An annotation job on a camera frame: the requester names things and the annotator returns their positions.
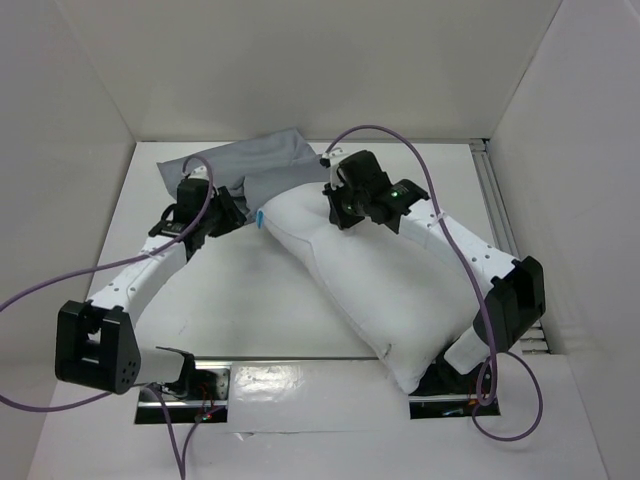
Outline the grey pillowcase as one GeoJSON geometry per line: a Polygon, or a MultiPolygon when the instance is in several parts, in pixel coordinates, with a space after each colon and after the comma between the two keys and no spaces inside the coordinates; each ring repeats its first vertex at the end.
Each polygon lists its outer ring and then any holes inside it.
{"type": "Polygon", "coordinates": [[[295,129],[202,150],[197,155],[213,170],[215,186],[225,187],[251,224],[268,201],[283,194],[285,202],[302,200],[327,211],[322,188],[329,175],[320,156],[295,129]]]}

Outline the white pillow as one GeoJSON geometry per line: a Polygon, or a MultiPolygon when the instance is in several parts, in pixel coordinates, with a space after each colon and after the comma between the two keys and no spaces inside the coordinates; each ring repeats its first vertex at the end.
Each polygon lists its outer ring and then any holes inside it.
{"type": "Polygon", "coordinates": [[[415,243],[368,220],[332,225],[318,183],[270,199],[258,217],[406,394],[478,312],[469,280],[415,243]]]}

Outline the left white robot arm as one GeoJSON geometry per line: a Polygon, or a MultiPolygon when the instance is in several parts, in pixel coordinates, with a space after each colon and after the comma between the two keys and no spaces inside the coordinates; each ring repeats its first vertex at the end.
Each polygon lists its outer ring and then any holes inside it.
{"type": "Polygon", "coordinates": [[[194,355],[172,347],[142,349],[135,328],[156,295],[208,238],[242,227],[246,218],[228,190],[215,186],[208,164],[182,173],[175,202],[150,229],[139,254],[86,301],[68,301],[59,310],[58,380],[113,394],[152,384],[176,399],[196,390],[194,355]]]}

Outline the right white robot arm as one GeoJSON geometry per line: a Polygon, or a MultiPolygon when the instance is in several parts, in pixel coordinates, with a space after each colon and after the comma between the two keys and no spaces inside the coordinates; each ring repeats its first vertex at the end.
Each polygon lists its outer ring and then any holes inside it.
{"type": "Polygon", "coordinates": [[[436,369],[441,388],[460,391],[492,350],[508,351],[545,313],[543,268],[535,258],[518,260],[486,243],[438,211],[432,196],[413,181],[392,182],[370,151],[335,150],[320,163],[330,174],[323,193],[333,225],[345,230],[370,219],[475,279],[484,307],[442,353],[445,361],[436,369]]]}

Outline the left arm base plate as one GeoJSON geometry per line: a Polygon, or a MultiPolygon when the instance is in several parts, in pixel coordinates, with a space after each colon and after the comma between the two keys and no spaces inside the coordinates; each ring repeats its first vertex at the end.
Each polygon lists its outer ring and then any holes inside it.
{"type": "Polygon", "coordinates": [[[228,421],[231,365],[197,361],[186,382],[156,383],[140,392],[134,423],[165,424],[162,398],[170,421],[177,425],[224,424],[228,421]]]}

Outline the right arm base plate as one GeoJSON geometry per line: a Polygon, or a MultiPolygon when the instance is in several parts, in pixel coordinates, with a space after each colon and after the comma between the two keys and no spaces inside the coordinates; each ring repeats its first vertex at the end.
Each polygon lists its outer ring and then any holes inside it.
{"type": "Polygon", "coordinates": [[[461,375],[446,362],[433,362],[408,396],[411,420],[471,417],[478,404],[480,365],[461,375]]]}

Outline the aluminium frame rail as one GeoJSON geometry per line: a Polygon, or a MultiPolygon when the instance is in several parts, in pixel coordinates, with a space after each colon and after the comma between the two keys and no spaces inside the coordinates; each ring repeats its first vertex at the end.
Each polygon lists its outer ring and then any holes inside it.
{"type": "MultiPolygon", "coordinates": [[[[488,141],[473,139],[470,143],[473,163],[478,175],[481,192],[489,215],[491,230],[497,247],[512,256],[522,259],[506,205],[498,185],[497,177],[489,156],[488,141]]],[[[550,355],[547,337],[541,319],[546,313],[545,291],[542,291],[542,310],[529,329],[519,338],[517,345],[524,355],[550,355]]]]}

